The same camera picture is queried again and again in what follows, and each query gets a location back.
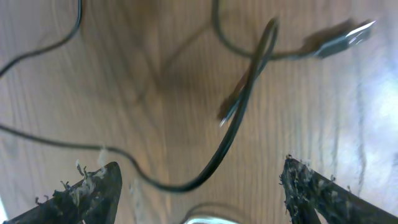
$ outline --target wooden table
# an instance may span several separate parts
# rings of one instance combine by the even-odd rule
[[[219,43],[210,0],[84,2],[70,43],[0,80],[0,121],[49,138],[122,147],[166,183],[194,178],[228,128],[218,126],[218,107],[249,61]],[[65,35],[76,6],[0,1],[0,64]],[[330,58],[270,63],[229,153],[193,192],[159,192],[111,154],[124,182],[116,222],[179,223],[199,205],[243,223],[288,223],[278,185],[287,154],[398,215],[397,10],[396,0],[222,1],[223,29],[246,49],[274,16],[276,50],[297,49],[306,36],[350,17],[377,23],[370,40]],[[78,182],[77,159],[96,170],[97,158],[0,133],[0,196],[9,218],[35,206],[36,196],[43,201],[62,190],[60,180]]]

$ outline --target wooden surface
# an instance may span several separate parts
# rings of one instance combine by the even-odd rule
[[[218,42],[210,0],[84,2],[70,43],[0,80],[0,121],[49,138],[122,147],[166,183],[194,178],[225,134],[218,107],[249,61]],[[193,192],[158,192],[111,154],[124,182],[116,222],[179,223],[199,205],[243,223],[288,223],[278,176],[289,153],[398,215],[398,2],[230,0],[221,10],[226,34],[247,49],[273,16],[280,19],[277,50],[296,49],[350,17],[377,24],[370,40],[325,60],[270,63],[231,150]],[[0,64],[58,40],[75,17],[75,0],[1,0]],[[77,159],[98,169],[98,153],[4,133],[0,140],[0,196],[9,218],[32,208],[36,196],[61,190],[60,180],[78,182]]]

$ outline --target robotic claw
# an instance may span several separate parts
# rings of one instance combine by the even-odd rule
[[[112,224],[116,218],[122,189],[122,177],[117,162],[111,162],[96,172],[81,171],[84,177],[65,191],[55,191],[53,198],[28,212],[4,222],[11,223],[86,223]],[[328,180],[305,164],[288,156],[280,176],[286,194],[285,206],[291,222],[321,224],[318,214],[328,223],[398,223],[398,218],[361,200],[351,192]],[[186,217],[184,224],[238,224],[214,216]]]

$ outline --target wood grain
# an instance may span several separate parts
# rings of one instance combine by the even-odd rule
[[[249,61],[211,29],[211,1],[85,2],[79,34],[22,62],[0,80],[0,121],[49,138],[109,144],[134,155],[165,183],[184,183],[210,160],[227,126],[216,113]],[[65,35],[74,0],[0,1],[0,63]],[[242,223],[288,223],[280,187],[292,154],[354,194],[398,215],[398,29],[395,0],[221,1],[226,35],[253,49],[278,16],[276,50],[350,17],[377,20],[367,42],[319,60],[270,63],[220,168],[187,194],[159,192],[129,162],[116,223],[180,223],[190,209]],[[9,218],[36,196],[78,182],[75,161],[98,168],[98,153],[62,151],[0,133],[0,196]]]

